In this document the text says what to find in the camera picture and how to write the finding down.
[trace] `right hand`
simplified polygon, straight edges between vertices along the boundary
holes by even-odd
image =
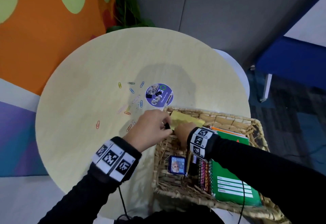
[[[191,123],[181,123],[174,129],[174,133],[178,137],[179,141],[181,142],[181,146],[183,148],[187,147],[188,136],[195,127],[196,124],[191,122]]]

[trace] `left hand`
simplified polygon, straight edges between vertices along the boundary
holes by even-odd
[[[147,110],[123,139],[139,152],[143,152],[172,134],[171,129],[164,129],[165,123],[169,123],[169,125],[172,123],[167,112]]]

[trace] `hand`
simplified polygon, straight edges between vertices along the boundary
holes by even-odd
[[[139,152],[143,152],[172,134],[171,129],[164,129],[165,123],[171,125],[171,117],[167,112],[145,111],[123,139]]]
[[[181,147],[183,148],[187,147],[188,136],[195,127],[196,124],[191,122],[191,123],[181,123],[174,129],[174,133],[178,137],[181,143]]]

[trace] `colorful wall mural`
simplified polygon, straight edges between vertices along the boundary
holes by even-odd
[[[75,49],[116,25],[115,0],[0,0],[0,176],[47,175],[35,141],[39,96]]]

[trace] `orange wall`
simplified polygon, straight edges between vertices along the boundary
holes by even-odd
[[[62,0],[18,0],[0,24],[0,78],[35,94],[75,49],[115,25],[114,0],[85,0],[73,14]]]

